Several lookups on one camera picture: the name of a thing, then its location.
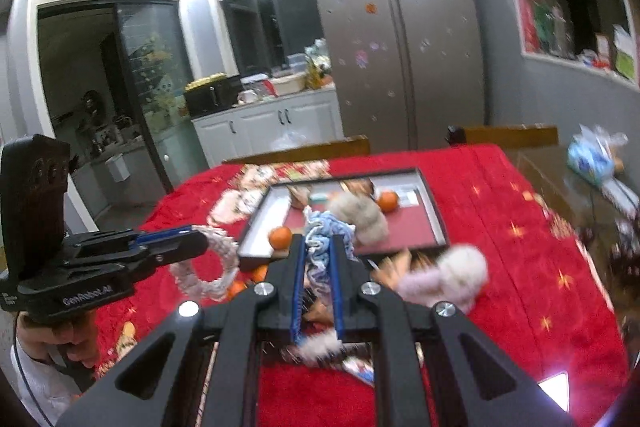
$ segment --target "silver refrigerator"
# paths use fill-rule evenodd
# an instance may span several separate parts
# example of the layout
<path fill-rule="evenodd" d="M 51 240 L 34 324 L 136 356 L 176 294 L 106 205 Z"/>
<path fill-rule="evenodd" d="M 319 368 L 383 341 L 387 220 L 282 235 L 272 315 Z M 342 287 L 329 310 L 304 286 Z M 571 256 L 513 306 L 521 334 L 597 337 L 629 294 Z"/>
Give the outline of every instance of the silver refrigerator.
<path fill-rule="evenodd" d="M 346 136 L 374 152 L 446 146 L 484 123 L 474 0 L 318 0 Z"/>

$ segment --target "human hand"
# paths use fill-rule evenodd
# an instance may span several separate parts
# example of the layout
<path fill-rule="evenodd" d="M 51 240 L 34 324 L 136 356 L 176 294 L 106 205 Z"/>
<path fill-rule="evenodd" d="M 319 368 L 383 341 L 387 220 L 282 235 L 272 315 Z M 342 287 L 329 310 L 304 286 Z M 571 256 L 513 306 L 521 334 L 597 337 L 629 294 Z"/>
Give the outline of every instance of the human hand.
<path fill-rule="evenodd" d="M 94 367 L 98 361 L 98 330 L 95 311 L 53 327 L 35 323 L 25 312 L 18 316 L 17 337 L 24 352 L 34 360 L 49 362 L 47 346 L 72 344 L 66 355 L 72 362 Z"/>

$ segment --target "white sleeve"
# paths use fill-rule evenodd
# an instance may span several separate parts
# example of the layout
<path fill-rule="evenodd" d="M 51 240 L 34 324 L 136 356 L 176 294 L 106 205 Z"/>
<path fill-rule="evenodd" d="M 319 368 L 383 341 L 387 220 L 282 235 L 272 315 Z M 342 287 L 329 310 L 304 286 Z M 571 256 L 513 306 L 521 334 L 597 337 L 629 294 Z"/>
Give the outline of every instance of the white sleeve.
<path fill-rule="evenodd" d="M 24 376 L 29 382 L 29 387 L 33 392 L 33 396 L 38 401 L 39 406 L 42 408 L 49 421 L 55 425 L 58 418 L 65 412 L 70 406 L 73 397 L 78 394 L 78 387 L 71 377 L 62 375 L 51 365 L 45 363 L 36 362 L 27 355 L 19 341 L 12 346 L 11 349 L 11 362 L 14 365 L 16 374 L 18 375 L 18 390 L 20 392 L 20 400 L 23 405 L 29 411 L 31 416 L 42 427 L 49 427 L 49 424 L 42 417 L 36 404 L 34 404 L 29 391 L 27 390 L 24 380 L 18 370 L 16 362 L 16 351 L 20 356 L 20 363 L 22 364 L 22 370 Z"/>

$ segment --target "sliding door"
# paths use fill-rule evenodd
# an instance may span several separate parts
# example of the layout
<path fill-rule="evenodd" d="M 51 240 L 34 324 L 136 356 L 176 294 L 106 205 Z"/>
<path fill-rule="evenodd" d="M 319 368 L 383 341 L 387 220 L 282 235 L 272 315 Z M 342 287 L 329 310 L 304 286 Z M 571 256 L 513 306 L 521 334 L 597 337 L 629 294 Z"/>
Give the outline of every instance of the sliding door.
<path fill-rule="evenodd" d="M 119 51 L 136 120 L 167 191 L 207 169 L 184 87 L 193 80 L 175 2 L 115 6 Z"/>

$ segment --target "chair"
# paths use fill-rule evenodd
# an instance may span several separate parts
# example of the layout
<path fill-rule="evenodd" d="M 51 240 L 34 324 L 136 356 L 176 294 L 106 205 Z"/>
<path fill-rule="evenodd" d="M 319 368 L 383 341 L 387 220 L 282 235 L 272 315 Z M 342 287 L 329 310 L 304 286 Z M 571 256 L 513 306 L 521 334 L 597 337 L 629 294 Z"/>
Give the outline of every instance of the chair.
<path fill-rule="evenodd" d="M 371 152 L 369 138 L 366 136 L 354 136 L 328 143 L 315 145 L 303 145 L 295 149 L 284 151 L 266 152 L 224 160 L 223 164 L 267 165 L 271 163 L 305 162 L 312 160 L 330 160 L 332 158 L 348 158 L 350 156 L 367 156 Z"/>
<path fill-rule="evenodd" d="M 449 145 L 493 143 L 501 149 L 525 149 L 558 145 L 558 128 L 535 124 L 512 127 L 455 127 L 449 126 Z"/>

